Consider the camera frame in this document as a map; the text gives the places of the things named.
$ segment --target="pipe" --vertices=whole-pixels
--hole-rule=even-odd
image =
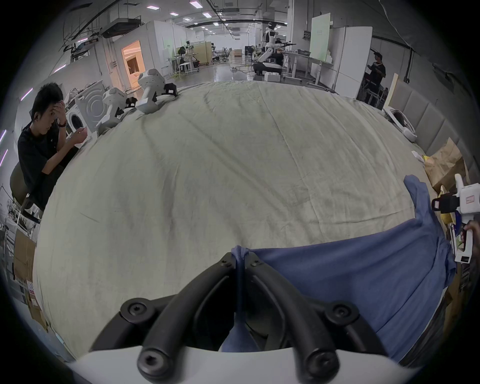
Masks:
[[[92,17],[89,21],[86,22],[86,24],[76,33],[76,35],[74,37],[72,37],[72,40],[75,40],[79,35],[80,33],[82,33],[84,31],[85,28],[88,27],[88,25],[93,22],[93,20],[95,20],[98,16],[100,16],[103,12],[107,11],[108,9],[110,9],[111,7],[113,7],[115,4],[119,3],[120,0],[115,0],[113,2],[111,2],[109,5],[107,5],[104,9],[102,9],[99,13],[97,13],[94,17]]]

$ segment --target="chair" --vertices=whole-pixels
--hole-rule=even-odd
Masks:
[[[179,68],[180,68],[180,73],[181,73],[181,68],[183,67],[183,71],[184,73],[187,74],[188,76],[188,72],[193,72],[192,70],[192,64],[189,62],[189,61],[186,61],[182,64],[179,65]]]
[[[20,163],[17,163],[12,174],[10,175],[10,189],[12,190],[12,196],[14,199],[18,202],[18,204],[21,205],[17,225],[20,221],[20,216],[23,216],[34,223],[40,224],[40,219],[26,211],[32,207],[35,201],[33,197],[28,194],[27,185],[25,184],[24,174],[20,168]]]

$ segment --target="man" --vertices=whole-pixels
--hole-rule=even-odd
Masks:
[[[78,151],[75,144],[87,137],[87,129],[78,129],[66,140],[63,93],[55,83],[40,88],[31,118],[18,139],[18,157],[27,190],[43,211],[58,178]]]
[[[386,74],[385,66],[382,63],[382,55],[378,52],[375,52],[375,62],[372,65],[367,65],[367,67],[372,70],[370,72],[370,82],[367,85],[367,89],[370,89],[373,93],[378,93],[378,89],[380,88],[380,82]],[[367,100],[365,100],[365,102],[368,104],[369,101],[370,95],[367,96]]]

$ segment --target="white box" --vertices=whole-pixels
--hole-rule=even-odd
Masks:
[[[280,81],[280,74],[275,73],[275,72],[265,72],[265,81],[274,81],[274,82],[279,82]]]

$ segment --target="blue cloth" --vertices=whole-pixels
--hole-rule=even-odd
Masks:
[[[420,337],[456,273],[427,186],[412,175],[404,184],[416,215],[392,229],[305,247],[252,250],[303,295],[354,303],[394,361]],[[237,259],[247,251],[232,249]],[[232,331],[222,350],[243,350],[234,337],[237,331]]]

